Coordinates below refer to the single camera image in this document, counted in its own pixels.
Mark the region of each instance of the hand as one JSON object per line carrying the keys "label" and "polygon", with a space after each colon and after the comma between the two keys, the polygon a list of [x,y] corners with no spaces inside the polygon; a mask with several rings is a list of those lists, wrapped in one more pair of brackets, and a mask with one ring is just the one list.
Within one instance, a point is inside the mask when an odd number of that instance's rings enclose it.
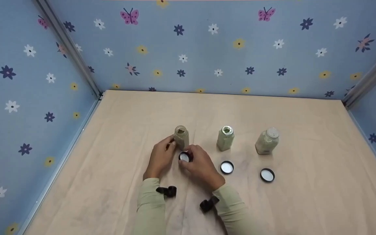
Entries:
{"label": "hand", "polygon": [[203,181],[211,192],[226,183],[226,180],[215,169],[210,156],[202,147],[199,145],[190,145],[185,150],[194,156],[194,160],[192,162],[179,160],[179,166]]}
{"label": "hand", "polygon": [[143,174],[143,180],[147,178],[160,178],[163,170],[172,164],[176,143],[173,136],[168,136],[153,146],[148,168]]}

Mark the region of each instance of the arm sleeve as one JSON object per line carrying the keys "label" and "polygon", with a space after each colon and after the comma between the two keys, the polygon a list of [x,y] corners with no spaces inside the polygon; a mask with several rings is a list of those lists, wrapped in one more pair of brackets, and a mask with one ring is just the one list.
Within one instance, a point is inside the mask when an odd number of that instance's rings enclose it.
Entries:
{"label": "arm sleeve", "polygon": [[248,208],[237,191],[224,184],[213,192],[220,201],[215,204],[228,235],[256,235],[258,230]]}
{"label": "arm sleeve", "polygon": [[165,200],[156,189],[158,178],[145,179],[137,198],[136,222],[132,235],[165,235]]}

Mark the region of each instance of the metal frame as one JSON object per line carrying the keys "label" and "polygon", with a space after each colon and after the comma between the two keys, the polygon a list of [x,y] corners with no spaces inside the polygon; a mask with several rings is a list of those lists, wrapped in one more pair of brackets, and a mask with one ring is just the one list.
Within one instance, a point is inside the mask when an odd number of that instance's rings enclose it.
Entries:
{"label": "metal frame", "polygon": [[358,82],[353,89],[343,99],[344,106],[351,109],[366,93],[368,93],[376,85],[376,64]]}
{"label": "metal frame", "polygon": [[56,16],[53,8],[49,4],[48,0],[34,0],[41,10],[43,15],[45,16],[45,21],[48,21],[50,24],[50,28],[54,31],[54,33],[58,36],[60,40],[60,44],[64,46],[66,49],[69,59],[73,61],[73,64],[76,66],[77,70],[81,74],[81,76],[86,80],[88,85],[91,87],[93,91],[93,95],[99,99],[102,95],[102,92],[94,82],[93,77],[91,76],[91,72],[88,71],[88,66],[86,65],[84,59],[82,59],[81,54],[76,49],[75,44],[72,41],[72,38],[67,34],[65,27],[63,27],[62,22]]}

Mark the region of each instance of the glass jar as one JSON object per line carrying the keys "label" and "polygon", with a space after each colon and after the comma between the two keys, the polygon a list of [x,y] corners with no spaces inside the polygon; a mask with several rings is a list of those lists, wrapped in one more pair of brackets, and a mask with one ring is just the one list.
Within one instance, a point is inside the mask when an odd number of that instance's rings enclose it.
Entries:
{"label": "glass jar", "polygon": [[230,126],[224,126],[218,132],[217,147],[220,151],[230,149],[234,139],[234,131]]}
{"label": "glass jar", "polygon": [[173,139],[176,145],[181,149],[185,149],[189,145],[189,132],[186,127],[179,125],[175,128]]}
{"label": "glass jar", "polygon": [[279,143],[279,133],[275,127],[270,127],[263,131],[255,143],[258,154],[271,154],[272,150]]}

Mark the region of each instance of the black cable clip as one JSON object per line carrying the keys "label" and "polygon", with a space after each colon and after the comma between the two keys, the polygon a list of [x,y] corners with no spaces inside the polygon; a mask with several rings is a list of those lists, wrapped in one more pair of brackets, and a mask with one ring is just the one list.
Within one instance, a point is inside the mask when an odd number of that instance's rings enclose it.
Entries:
{"label": "black cable clip", "polygon": [[206,213],[213,209],[214,205],[217,204],[220,200],[216,196],[212,196],[210,200],[204,200],[203,202],[200,203],[200,208],[203,211],[203,213]]}
{"label": "black cable clip", "polygon": [[174,197],[176,196],[176,187],[175,186],[169,186],[167,188],[164,187],[158,187],[156,191],[160,194],[163,194],[167,197]]}

